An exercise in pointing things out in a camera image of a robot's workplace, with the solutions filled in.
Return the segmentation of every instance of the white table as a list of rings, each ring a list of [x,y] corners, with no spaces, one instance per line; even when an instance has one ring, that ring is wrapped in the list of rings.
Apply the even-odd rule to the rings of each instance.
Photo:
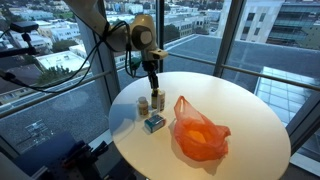
[[[251,92],[213,76],[167,72],[158,74],[166,91],[166,125],[154,132],[144,129],[136,102],[146,96],[147,78],[127,86],[114,100],[109,114],[113,141],[122,156],[151,180],[279,179],[289,164],[290,141],[276,114]],[[229,153],[220,160],[197,162],[186,157],[173,138],[173,107],[180,95],[217,125],[228,126]]]

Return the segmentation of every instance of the blue box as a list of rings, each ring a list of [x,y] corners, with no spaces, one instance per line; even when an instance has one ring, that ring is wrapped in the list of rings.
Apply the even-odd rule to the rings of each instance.
[[[148,129],[150,133],[157,131],[165,125],[165,118],[156,114],[144,121],[144,126]]]

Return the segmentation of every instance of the black device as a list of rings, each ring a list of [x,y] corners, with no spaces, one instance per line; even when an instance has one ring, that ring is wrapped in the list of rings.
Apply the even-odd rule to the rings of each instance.
[[[18,33],[30,33],[38,28],[39,25],[32,21],[13,22],[10,24],[10,29]]]
[[[0,52],[0,58],[8,57],[8,56],[15,56],[21,54],[28,54],[28,55],[36,55],[38,52],[36,49],[31,45],[31,38],[29,34],[33,30],[37,30],[39,25],[32,21],[22,21],[22,22],[13,22],[10,24],[10,30],[16,31],[18,33],[23,33],[21,36],[24,41],[28,43],[27,48],[21,49],[10,49],[7,51]]]

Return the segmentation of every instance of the small bottle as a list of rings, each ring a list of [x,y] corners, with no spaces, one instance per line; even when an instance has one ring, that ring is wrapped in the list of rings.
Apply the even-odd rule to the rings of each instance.
[[[157,103],[158,103],[158,89],[153,89],[151,93],[151,107],[153,109],[157,109]]]
[[[146,97],[141,96],[138,99],[138,110],[140,116],[145,116],[149,113],[148,111],[148,101]]]

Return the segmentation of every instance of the city view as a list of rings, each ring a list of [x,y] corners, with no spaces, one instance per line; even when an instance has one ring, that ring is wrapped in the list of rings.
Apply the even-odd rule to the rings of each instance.
[[[0,69],[10,72],[29,86],[47,86],[69,80],[53,90],[75,84],[88,73],[93,77],[81,26],[64,1],[0,0],[0,54],[28,48],[34,55],[0,56]],[[132,23],[139,14],[150,14],[157,25],[155,0],[104,0],[111,25]],[[164,72],[190,71],[212,75],[220,51],[231,0],[170,0],[164,7]],[[37,30],[24,33],[10,30],[13,22],[30,21]],[[125,52],[114,52],[120,88],[137,80],[126,74]],[[140,52],[132,52],[140,58]],[[226,66],[320,87],[320,1],[247,0],[234,32]],[[138,75],[145,75],[142,67]],[[224,70],[223,79],[238,84],[263,100],[287,126],[315,90],[241,72]],[[46,97],[0,79],[0,135],[18,152],[24,153],[51,135],[70,131],[76,140],[91,142],[108,129],[96,80],[56,97]],[[30,126],[41,126],[34,136]],[[320,130],[300,150],[320,162]]]

